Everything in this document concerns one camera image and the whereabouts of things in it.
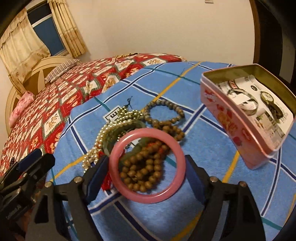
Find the blue checkered blanket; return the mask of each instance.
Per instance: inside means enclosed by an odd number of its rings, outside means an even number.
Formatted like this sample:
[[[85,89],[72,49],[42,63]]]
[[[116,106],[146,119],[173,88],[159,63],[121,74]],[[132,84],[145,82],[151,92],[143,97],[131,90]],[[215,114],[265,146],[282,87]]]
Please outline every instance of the blue checkered blanket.
[[[196,63],[179,62],[145,67],[115,84],[105,93],[75,107],[54,152],[56,165],[52,174],[58,174],[55,178],[56,184],[67,183],[75,176],[83,175],[81,163],[69,164],[93,146],[97,133],[106,123],[104,115],[118,105],[127,104],[126,100],[131,96],[133,109],[142,109],[181,73]],[[197,165],[203,167],[210,176],[217,176],[221,180],[229,169],[236,148],[224,129],[201,103],[200,78],[204,71],[228,66],[231,65],[202,62],[188,71],[160,98],[170,100],[184,109],[186,119],[181,123],[186,134],[181,144],[184,153],[190,154]],[[161,106],[153,108],[151,114],[159,120],[174,116],[173,111]],[[277,155],[257,170],[249,170],[239,158],[229,179],[229,183],[237,184],[241,180],[248,183],[262,216],[268,241],[272,240],[284,225],[296,197],[294,136],[295,126]],[[165,179],[157,191],[171,182],[175,168],[174,156],[170,155],[165,162]],[[52,178],[52,174],[48,175],[48,180]],[[112,189],[108,192],[100,190],[96,200],[89,205],[99,232],[103,239],[108,241],[187,240],[202,208],[187,180],[175,195],[161,203],[132,202]],[[69,229],[73,240],[77,240],[71,221]]]

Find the watch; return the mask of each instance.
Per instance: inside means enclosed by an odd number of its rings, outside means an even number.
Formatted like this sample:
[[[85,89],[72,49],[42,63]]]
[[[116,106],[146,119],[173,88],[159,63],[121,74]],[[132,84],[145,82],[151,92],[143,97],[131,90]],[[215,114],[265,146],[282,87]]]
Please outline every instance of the watch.
[[[260,92],[260,98],[263,101],[263,103],[268,107],[270,110],[273,118],[278,121],[280,118],[282,118],[283,112],[281,109],[274,103],[274,98],[270,93],[267,93],[265,91]]]
[[[248,101],[238,105],[246,113],[246,115],[254,115],[257,112],[259,104],[253,95],[249,94],[243,89],[231,89],[227,92],[227,95],[231,93],[244,94],[250,98]]]

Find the metal bolt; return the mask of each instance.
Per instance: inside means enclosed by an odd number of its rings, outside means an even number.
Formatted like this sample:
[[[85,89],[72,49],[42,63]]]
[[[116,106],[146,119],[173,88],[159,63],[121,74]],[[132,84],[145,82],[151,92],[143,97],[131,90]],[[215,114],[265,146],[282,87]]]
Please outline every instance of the metal bolt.
[[[75,183],[79,183],[79,182],[81,182],[82,181],[82,177],[75,177],[74,178],[74,182]]]
[[[45,186],[46,188],[49,188],[49,187],[52,186],[52,182],[46,182],[46,183],[44,184],[44,186]]]
[[[36,204],[36,199],[31,197],[31,201]]]
[[[213,183],[216,183],[218,181],[218,178],[215,177],[215,176],[211,176],[210,181],[213,182]]]
[[[239,185],[240,185],[241,187],[245,188],[245,187],[247,186],[247,183],[244,182],[244,181],[240,181],[240,182],[239,182]]]

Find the curtain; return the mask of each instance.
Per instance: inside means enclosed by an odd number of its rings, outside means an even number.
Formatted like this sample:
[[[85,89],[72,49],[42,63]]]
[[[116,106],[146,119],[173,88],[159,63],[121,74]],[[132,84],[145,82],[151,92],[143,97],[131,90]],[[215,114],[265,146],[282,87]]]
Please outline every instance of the curtain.
[[[85,44],[79,34],[65,0],[48,0],[52,17],[62,42],[72,57],[85,53]]]
[[[0,57],[17,93],[25,93],[23,82],[27,74],[43,58],[50,56],[49,49],[38,38],[23,9],[10,23],[0,39]]]

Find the pink bangle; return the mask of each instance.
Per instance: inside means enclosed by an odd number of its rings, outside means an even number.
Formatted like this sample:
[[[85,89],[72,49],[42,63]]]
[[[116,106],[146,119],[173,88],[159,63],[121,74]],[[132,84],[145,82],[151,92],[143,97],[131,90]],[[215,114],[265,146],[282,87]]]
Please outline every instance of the pink bangle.
[[[122,154],[122,150],[125,148],[127,144],[129,144],[133,140],[142,137],[152,137],[159,139],[160,141],[163,141],[166,145],[169,146],[169,148],[173,151],[176,157],[177,169],[173,181],[165,190],[156,194],[145,195],[131,191],[122,182],[119,176],[118,161]],[[114,186],[123,196],[139,203],[157,203],[171,197],[181,187],[185,177],[185,170],[185,156],[179,143],[175,141],[175,139],[171,137],[169,134],[157,129],[141,128],[128,132],[123,137],[121,137],[119,141],[114,145],[114,148],[112,149],[110,154],[109,172]]]

